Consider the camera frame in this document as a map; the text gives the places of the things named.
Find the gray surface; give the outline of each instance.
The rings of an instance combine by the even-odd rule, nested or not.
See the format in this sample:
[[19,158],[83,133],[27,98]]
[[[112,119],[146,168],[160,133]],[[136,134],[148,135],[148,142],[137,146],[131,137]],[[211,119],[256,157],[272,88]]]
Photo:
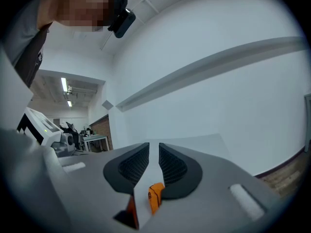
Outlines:
[[165,232],[229,232],[251,223],[233,198],[229,187],[242,184],[255,199],[270,209],[279,200],[269,187],[250,176],[230,161],[183,147],[169,145],[196,160],[203,170],[198,187],[186,198],[164,200],[159,211],[144,226],[144,232],[156,232],[157,225]]
[[[10,151],[0,151],[8,187],[18,202],[46,227],[78,233],[137,232],[113,219],[126,208],[129,195],[115,192],[106,182],[103,169],[109,160],[139,144],[97,154],[57,158],[52,148],[32,145],[24,135],[14,131],[0,131],[0,135],[6,136],[2,139],[3,146],[10,148]],[[156,167],[157,145],[158,141],[151,142],[151,167]],[[235,183],[242,184],[268,212],[279,202],[278,196],[264,183],[230,161],[169,146],[195,159],[202,167],[203,178],[186,198],[163,200],[157,213],[141,225],[141,232],[222,233],[245,229],[251,219],[228,190]],[[85,167],[68,173],[62,168],[80,162]],[[146,170],[143,175],[150,183],[160,182],[160,173],[155,175],[154,170]],[[141,181],[145,189],[146,179]],[[134,195],[139,197],[136,189]]]

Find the person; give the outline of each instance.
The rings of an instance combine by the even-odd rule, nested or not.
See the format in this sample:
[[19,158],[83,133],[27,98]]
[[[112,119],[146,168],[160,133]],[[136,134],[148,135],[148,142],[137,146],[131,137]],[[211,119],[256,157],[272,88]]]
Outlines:
[[56,21],[79,30],[110,26],[127,0],[32,0],[15,16],[2,39],[15,70],[30,87],[43,59],[43,44]]

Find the wooden floor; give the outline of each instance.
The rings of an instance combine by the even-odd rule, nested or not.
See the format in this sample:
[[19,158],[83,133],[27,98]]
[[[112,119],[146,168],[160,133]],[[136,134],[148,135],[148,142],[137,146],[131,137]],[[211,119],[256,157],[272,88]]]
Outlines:
[[286,198],[294,194],[303,181],[305,170],[310,166],[310,157],[310,150],[301,152],[284,167],[260,179],[279,193],[281,198]]

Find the gray t-shirt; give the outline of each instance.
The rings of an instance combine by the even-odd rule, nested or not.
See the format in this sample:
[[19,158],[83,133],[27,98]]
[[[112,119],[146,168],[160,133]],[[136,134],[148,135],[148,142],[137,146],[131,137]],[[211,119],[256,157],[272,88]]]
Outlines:
[[6,54],[15,66],[25,48],[39,32],[37,16],[40,0],[32,0],[15,16],[8,27],[2,42]]

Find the white machine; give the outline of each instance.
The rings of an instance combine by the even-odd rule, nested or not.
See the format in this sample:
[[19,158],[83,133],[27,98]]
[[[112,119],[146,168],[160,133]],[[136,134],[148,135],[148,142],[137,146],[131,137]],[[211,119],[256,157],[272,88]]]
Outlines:
[[70,156],[76,150],[72,134],[64,133],[41,112],[28,107],[17,131],[37,141],[39,145],[52,147],[57,157]]

